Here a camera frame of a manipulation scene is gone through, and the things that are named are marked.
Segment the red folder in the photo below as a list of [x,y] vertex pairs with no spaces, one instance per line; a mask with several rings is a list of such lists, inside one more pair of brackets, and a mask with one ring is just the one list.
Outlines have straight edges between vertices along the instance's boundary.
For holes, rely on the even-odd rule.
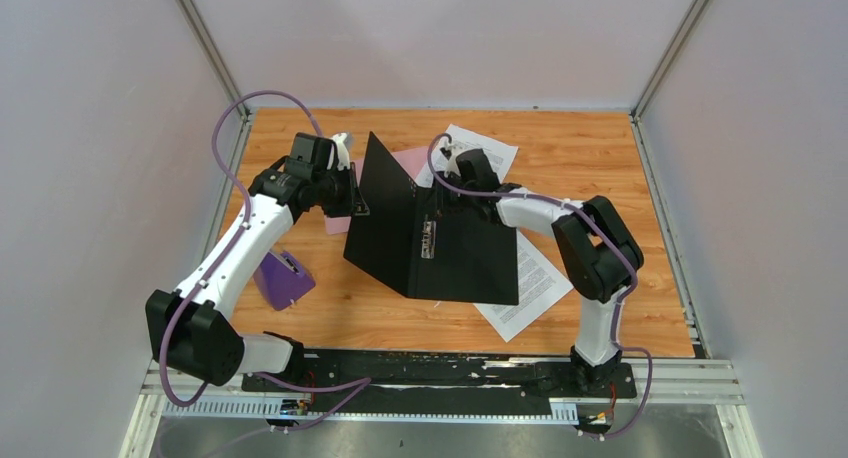
[[359,189],[369,213],[350,222],[348,262],[406,298],[518,303],[515,229],[441,215],[437,185],[417,185],[375,134]]

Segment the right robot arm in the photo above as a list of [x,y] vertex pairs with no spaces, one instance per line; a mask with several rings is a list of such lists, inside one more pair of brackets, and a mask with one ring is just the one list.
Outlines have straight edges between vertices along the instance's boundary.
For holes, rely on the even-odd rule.
[[582,202],[556,199],[502,183],[478,148],[446,145],[438,152],[447,160],[444,170],[433,172],[444,204],[555,240],[566,276],[582,298],[578,337],[570,351],[572,384],[589,396],[610,386],[623,354],[621,307],[644,264],[641,248],[611,201],[604,196]]

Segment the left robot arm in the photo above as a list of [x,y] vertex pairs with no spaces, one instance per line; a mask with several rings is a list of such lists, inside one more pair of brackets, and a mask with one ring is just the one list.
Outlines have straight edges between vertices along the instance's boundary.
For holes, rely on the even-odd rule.
[[267,372],[283,391],[304,383],[299,345],[271,334],[241,335],[229,319],[262,260],[303,213],[318,206],[329,217],[367,214],[352,142],[346,132],[297,134],[290,153],[253,179],[237,218],[203,262],[174,290],[151,294],[145,315],[159,365],[215,386],[254,372]]

